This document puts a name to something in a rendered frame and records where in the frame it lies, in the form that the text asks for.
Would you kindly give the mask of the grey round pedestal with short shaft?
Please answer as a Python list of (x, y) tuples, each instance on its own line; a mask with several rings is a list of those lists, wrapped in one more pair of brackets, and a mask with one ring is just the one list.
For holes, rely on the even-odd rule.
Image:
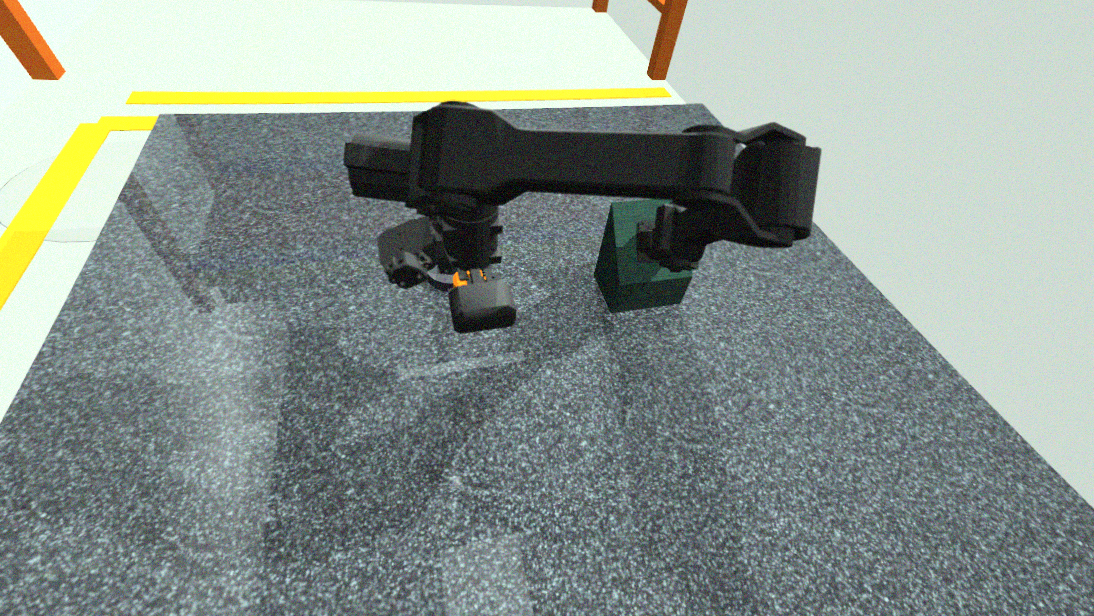
[(428, 282), (434, 288), (441, 291), (449, 292), (449, 288), (453, 288), (453, 277), (457, 272), (456, 268), (452, 268), (452, 272), (440, 274), (438, 265), (432, 270), (428, 271)]

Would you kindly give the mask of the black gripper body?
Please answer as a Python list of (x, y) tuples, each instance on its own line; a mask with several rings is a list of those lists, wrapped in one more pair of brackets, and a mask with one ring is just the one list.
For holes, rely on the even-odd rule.
[(452, 268), (457, 268), (459, 281), (467, 283), (449, 292), (454, 330), (464, 334), (511, 327), (516, 322), (516, 306), (510, 286), (490, 267), (502, 257), (497, 247), (498, 234), (503, 233), (499, 207), (494, 216), (478, 222), (438, 217)]

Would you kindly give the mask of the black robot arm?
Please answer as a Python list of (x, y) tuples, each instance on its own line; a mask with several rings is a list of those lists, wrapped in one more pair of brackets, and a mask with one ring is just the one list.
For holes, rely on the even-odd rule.
[[(737, 144), (747, 147), (734, 159)], [(414, 117), (411, 139), (354, 133), (344, 166), (354, 196), (424, 216), (377, 239), (388, 282), (409, 289), (437, 265), (452, 272), (438, 216), (482, 221), (526, 191), (672, 200), (655, 221), (638, 222), (636, 249), (637, 261), (673, 274), (698, 270), (706, 246), (722, 240), (790, 248), (812, 229), (822, 149), (805, 144), (778, 123), (682, 133), (534, 129), (445, 101)]]

